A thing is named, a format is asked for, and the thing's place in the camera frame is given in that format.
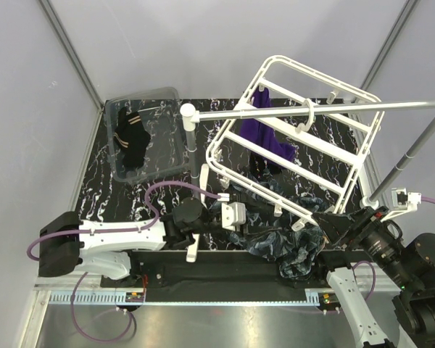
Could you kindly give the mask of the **purple sock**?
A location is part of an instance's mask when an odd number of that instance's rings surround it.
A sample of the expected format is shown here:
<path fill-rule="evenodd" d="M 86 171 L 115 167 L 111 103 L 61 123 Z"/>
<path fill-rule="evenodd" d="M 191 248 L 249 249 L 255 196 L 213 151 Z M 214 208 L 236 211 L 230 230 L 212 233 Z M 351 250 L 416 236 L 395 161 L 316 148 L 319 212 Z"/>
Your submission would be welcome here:
<path fill-rule="evenodd" d="M 250 101 L 256 108 L 271 108 L 270 92 L 266 87 L 260 90 L 256 88 Z M 292 161 L 295 155 L 295 147 L 291 144 L 282 143 L 276 138 L 275 131 L 255 119 L 243 120 L 239 135 L 247 141 L 272 152 L 285 160 Z M 252 152 L 249 157 L 250 169 L 254 176 L 261 176 L 266 170 L 272 175 L 281 174 L 283 168 L 276 163 Z"/>

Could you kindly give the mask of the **white clip sock hanger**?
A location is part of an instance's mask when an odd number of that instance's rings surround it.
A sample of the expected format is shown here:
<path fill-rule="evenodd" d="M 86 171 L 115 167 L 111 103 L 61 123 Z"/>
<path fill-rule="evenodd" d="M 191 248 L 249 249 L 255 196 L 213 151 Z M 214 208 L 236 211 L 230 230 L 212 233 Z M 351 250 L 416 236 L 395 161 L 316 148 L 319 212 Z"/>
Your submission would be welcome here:
<path fill-rule="evenodd" d="M 231 110 L 234 110 L 238 105 L 238 103 L 240 102 L 245 102 L 252 105 L 250 99 L 257 87 L 259 87 L 260 90 L 262 90 L 263 87 L 266 87 L 269 90 L 270 101 L 272 105 L 271 108 L 298 107 L 301 104 L 301 102 L 303 102 L 305 99 L 309 99 L 313 103 L 318 105 L 338 104 L 331 97 L 327 98 L 324 103 L 320 103 L 319 101 L 304 97 L 296 93 L 295 91 L 292 91 L 291 89 L 284 87 L 279 83 L 274 82 L 272 80 L 273 71 L 276 67 L 280 67 L 280 66 L 286 67 L 286 73 L 288 74 L 298 73 L 305 76 L 310 82 L 313 81 L 319 82 L 325 87 L 330 88 L 331 92 L 333 92 L 334 94 L 347 94 L 353 98 L 356 98 L 358 101 L 362 103 L 380 102 L 380 99 L 374 94 L 371 94 L 358 87 L 345 83 L 344 81 L 334 78 L 330 75 L 327 75 L 321 71 L 315 70 L 291 58 L 285 57 L 283 55 L 273 55 L 268 57 L 262 63 L 259 70 L 255 73 L 253 79 L 249 82 L 249 85 L 246 87 L 243 94 L 239 98 L 235 107 Z M 222 121 L 222 125 L 220 126 L 216 135 L 218 134 L 218 132 L 220 131 L 220 129 L 225 123 L 224 120 L 220 120 L 220 121 Z M 243 120 L 235 120 L 231 132 L 239 136 L 242 122 Z M 367 134 L 365 132 L 358 130 L 356 128 L 351 128 L 343 123 L 340 123 L 339 121 L 333 119 L 332 117 L 329 117 L 328 115 L 316 115 L 314 122 L 312 123 L 312 126 L 309 130 L 309 133 L 317 138 L 327 141 L 328 143 L 333 144 L 353 154 L 357 154 L 359 152 L 360 148 L 363 145 L 364 140 L 367 137 Z M 215 139 L 216 135 L 210 141 L 209 145 Z M 304 168 L 305 170 L 309 170 L 311 173 L 314 173 L 320 176 L 321 178 L 326 179 L 327 181 L 335 183 L 336 185 L 343 186 L 346 183 L 350 173 L 350 166 L 348 164 L 344 162 L 340 162 L 337 159 L 328 156 L 327 154 L 320 153 L 313 148 L 305 146 L 304 144 L 295 141 L 294 139 L 289 138 L 288 136 L 279 133 L 276 130 L 275 130 L 275 137 L 280 142 L 291 144 L 292 146 L 295 147 L 296 151 L 295 151 L 294 158 L 291 161 L 292 163 Z M 220 145 L 220 151 L 218 152 L 219 163 L 222 166 L 232 169 L 238 174 L 244 176 L 246 179 L 251 180 L 256 184 L 260 184 L 263 188 L 269 189 L 273 193 L 282 196 L 284 199 L 287 199 L 289 202 L 295 203 L 311 213 L 310 210 L 303 207 L 300 203 L 295 202 L 294 199 L 290 199 L 284 196 L 283 194 L 277 193 L 276 190 L 273 188 L 267 188 L 263 186 L 263 184 L 260 183 L 260 180 L 257 177 L 248 178 L 243 173 L 240 173 L 235 165 L 231 164 L 229 160 L 224 159 L 222 157 L 223 152 L 229 152 L 230 150 L 236 150 L 240 156 L 244 154 L 250 155 L 252 153 L 252 151 L 225 138 L 223 139 Z M 318 184 L 313 183 L 312 181 L 309 181 L 306 178 L 303 178 L 297 175 L 296 173 L 291 172 L 290 170 L 287 170 L 286 168 L 283 168 L 282 173 L 285 176 L 293 178 L 296 181 L 296 183 L 302 184 L 309 189 L 323 190 L 324 192 L 326 192 L 328 194 L 329 199 L 331 200 L 331 203 L 328 206 L 328 210 L 334 212 L 334 207 L 338 200 L 338 195 L 336 193 L 329 191 L 328 189 L 323 188 Z M 221 186 L 225 189 L 228 188 L 230 184 L 234 183 L 232 181 L 227 181 L 221 175 L 218 176 L 221 181 Z M 344 206 L 343 211 L 334 212 L 334 213 L 345 212 L 348 202 L 350 201 L 350 198 L 354 193 L 357 181 L 352 187 L 351 194 L 349 198 L 346 200 L 346 204 Z M 274 205 L 273 214 L 276 217 L 281 216 L 283 211 L 287 211 L 287 210 L 276 210 L 276 207 Z"/>

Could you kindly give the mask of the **black striped sock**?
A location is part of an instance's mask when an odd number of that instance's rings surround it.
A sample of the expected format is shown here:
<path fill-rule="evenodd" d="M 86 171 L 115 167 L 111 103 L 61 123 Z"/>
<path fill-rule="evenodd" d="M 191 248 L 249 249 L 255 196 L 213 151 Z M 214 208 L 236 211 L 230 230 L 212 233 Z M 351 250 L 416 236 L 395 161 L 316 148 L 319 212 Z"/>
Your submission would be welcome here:
<path fill-rule="evenodd" d="M 123 107 L 117 114 L 118 124 L 113 134 L 114 142 L 124 154 L 123 166 L 133 170 L 144 166 L 147 147 L 151 141 L 138 112 L 128 113 Z"/>

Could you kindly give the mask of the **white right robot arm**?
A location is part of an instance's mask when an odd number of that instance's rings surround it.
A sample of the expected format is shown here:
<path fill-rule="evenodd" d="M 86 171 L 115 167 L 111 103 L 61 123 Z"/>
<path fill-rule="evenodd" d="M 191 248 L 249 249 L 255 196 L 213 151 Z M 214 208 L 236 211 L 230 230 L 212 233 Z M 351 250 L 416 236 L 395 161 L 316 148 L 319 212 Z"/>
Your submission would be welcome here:
<path fill-rule="evenodd" d="M 315 212 L 313 220 L 329 242 L 344 250 L 359 248 L 398 286 L 392 303 L 399 324 L 417 347 L 435 347 L 435 233 L 422 233 L 407 246 L 387 207 L 356 212 Z"/>

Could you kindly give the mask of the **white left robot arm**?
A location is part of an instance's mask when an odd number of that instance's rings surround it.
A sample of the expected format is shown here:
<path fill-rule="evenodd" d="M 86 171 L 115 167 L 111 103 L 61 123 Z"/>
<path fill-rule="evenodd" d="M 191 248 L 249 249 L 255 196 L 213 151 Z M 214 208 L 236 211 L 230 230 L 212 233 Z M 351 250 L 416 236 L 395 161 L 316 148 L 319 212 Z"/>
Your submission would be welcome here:
<path fill-rule="evenodd" d="M 170 214 L 158 220 L 102 223 L 79 220 L 76 212 L 61 214 L 41 229 L 38 274 L 56 278 L 75 270 L 105 276 L 127 287 L 136 286 L 142 269 L 134 265 L 131 252 L 186 250 L 186 261 L 196 262 L 198 240 L 204 233 L 223 233 L 244 241 L 272 231 L 252 226 L 247 217 L 251 202 L 237 196 L 207 209 L 197 198 L 185 198 Z"/>

